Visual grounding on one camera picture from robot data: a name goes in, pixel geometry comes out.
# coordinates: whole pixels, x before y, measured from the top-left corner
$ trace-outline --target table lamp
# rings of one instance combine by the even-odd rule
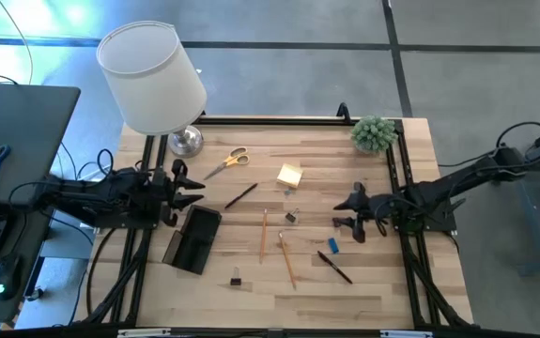
[[[201,150],[203,137],[190,124],[205,110],[207,92],[173,25],[121,26],[100,42],[97,59],[130,128],[170,134],[168,145],[179,157]]]

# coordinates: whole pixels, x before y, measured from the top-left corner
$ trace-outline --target green succulent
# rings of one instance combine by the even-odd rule
[[[394,121],[377,116],[365,116],[355,124],[351,140],[364,153],[385,151],[397,139]]]

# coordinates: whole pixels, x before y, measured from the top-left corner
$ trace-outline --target gray floor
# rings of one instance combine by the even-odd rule
[[[7,0],[27,36],[102,38],[137,20],[173,23],[183,40],[388,43],[379,0]],[[540,46],[540,1],[392,0],[400,43]],[[0,38],[16,32],[0,10]],[[34,84],[82,88],[65,143],[78,167],[98,150],[116,150],[122,125],[94,48],[33,47]],[[354,115],[401,116],[388,51],[189,49],[213,115],[333,115],[346,101]],[[402,53],[414,116],[427,117],[440,162],[458,162],[495,145],[523,120],[540,121],[540,54]],[[0,73],[28,77],[23,47],[0,45]],[[513,132],[525,147],[540,132]],[[67,155],[63,170],[71,176]],[[58,162],[53,171],[59,172]],[[540,333],[540,274],[517,265],[536,252],[514,185],[468,193],[456,212],[461,261],[476,323]],[[85,249],[77,247],[84,254]],[[50,260],[39,283],[54,290],[28,304],[22,328],[65,324],[73,311],[79,263]],[[71,266],[71,278],[54,279]]]

